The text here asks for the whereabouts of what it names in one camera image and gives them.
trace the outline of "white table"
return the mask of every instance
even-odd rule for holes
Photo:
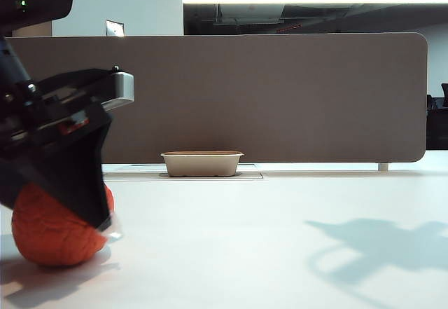
[[[112,175],[125,236],[67,269],[25,261],[2,207],[1,307],[448,308],[447,152],[389,172],[279,168]]]

